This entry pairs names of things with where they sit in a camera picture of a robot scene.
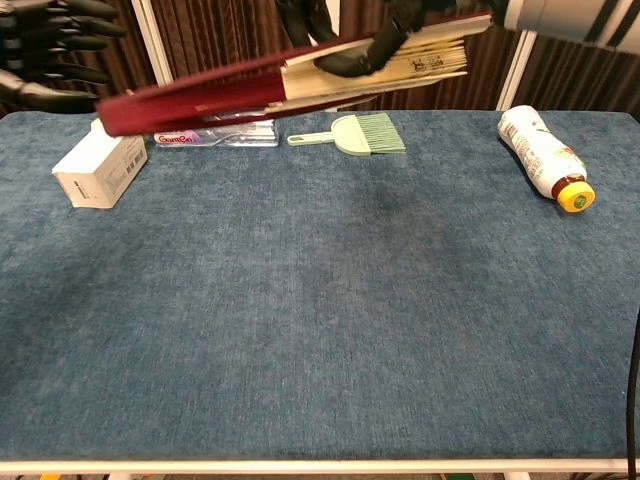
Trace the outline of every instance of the white table frame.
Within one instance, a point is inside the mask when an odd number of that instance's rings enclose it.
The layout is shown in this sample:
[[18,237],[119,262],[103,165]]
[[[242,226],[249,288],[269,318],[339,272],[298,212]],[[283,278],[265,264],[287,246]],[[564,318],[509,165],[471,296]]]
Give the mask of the white table frame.
[[526,480],[526,472],[626,472],[626,459],[478,459],[478,460],[245,460],[245,461],[0,461],[0,474],[304,475],[498,473]]

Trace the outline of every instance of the white bottle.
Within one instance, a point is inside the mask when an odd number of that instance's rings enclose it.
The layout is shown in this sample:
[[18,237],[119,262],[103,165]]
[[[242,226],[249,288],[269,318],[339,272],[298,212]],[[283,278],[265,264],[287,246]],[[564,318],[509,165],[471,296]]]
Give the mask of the white bottle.
[[516,152],[543,196],[557,200],[571,213],[581,212],[593,203],[596,194],[586,182],[584,163],[549,132],[534,108],[521,105],[504,112],[498,133]]

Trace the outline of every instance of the bottle label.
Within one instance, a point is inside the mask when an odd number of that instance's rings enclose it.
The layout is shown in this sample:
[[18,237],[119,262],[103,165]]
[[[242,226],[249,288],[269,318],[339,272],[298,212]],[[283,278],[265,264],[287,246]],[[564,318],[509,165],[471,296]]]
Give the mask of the bottle label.
[[505,112],[498,132],[543,195],[551,197],[553,185],[562,177],[587,177],[582,160],[549,131],[533,108],[521,106]]

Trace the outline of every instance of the book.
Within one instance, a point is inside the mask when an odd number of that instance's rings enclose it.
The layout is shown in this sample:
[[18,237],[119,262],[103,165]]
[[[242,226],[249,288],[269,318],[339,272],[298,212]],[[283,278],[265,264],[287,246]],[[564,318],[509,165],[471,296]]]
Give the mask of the book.
[[[229,65],[162,87],[100,102],[98,114],[112,136],[136,135],[279,118],[346,106],[383,92],[431,85],[466,74],[464,37],[486,30],[491,15],[473,14],[423,27],[405,41],[383,69],[342,78],[314,65],[318,57],[340,53],[358,57],[373,36],[338,39],[248,62]],[[252,115],[229,113],[262,112]]]

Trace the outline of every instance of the cardboard box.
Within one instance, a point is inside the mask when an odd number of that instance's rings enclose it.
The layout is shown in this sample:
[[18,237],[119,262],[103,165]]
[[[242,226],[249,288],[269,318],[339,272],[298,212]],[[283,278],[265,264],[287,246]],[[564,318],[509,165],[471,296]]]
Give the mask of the cardboard box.
[[111,208],[146,161],[141,136],[110,137],[98,121],[52,173],[74,207]]

